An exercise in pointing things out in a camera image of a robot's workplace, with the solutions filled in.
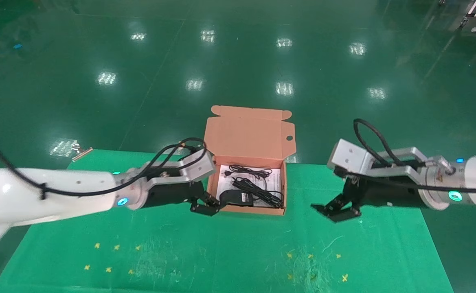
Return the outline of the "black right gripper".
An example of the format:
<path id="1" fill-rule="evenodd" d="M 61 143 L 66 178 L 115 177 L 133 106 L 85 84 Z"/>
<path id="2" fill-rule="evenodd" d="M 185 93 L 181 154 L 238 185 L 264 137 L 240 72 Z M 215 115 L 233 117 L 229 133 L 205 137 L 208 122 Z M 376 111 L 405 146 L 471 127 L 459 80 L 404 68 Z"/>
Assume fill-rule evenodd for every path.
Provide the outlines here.
<path id="1" fill-rule="evenodd" d="M 348 177 L 343 193 L 338 194 L 327 204 L 312 203 L 311 208 L 325 214 L 331 221 L 339 223 L 360 217 L 360 207 L 364 205 L 427 208 L 416 189 L 382 184 L 358 177 Z"/>

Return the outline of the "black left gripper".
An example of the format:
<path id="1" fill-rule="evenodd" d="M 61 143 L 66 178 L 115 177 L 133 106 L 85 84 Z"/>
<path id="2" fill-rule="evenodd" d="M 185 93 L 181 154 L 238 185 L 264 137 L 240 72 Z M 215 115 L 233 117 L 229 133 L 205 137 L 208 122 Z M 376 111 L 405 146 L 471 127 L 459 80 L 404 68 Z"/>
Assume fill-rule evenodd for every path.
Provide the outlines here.
<path id="1" fill-rule="evenodd" d="M 214 216 L 221 208 L 221 202 L 210 195 L 202 182 L 186 182 L 172 185 L 156 185 L 148 191 L 145 207 L 158 207 L 169 204 L 179 204 L 193 199 L 200 199 L 204 205 L 191 204 L 191 212 L 205 216 Z"/>

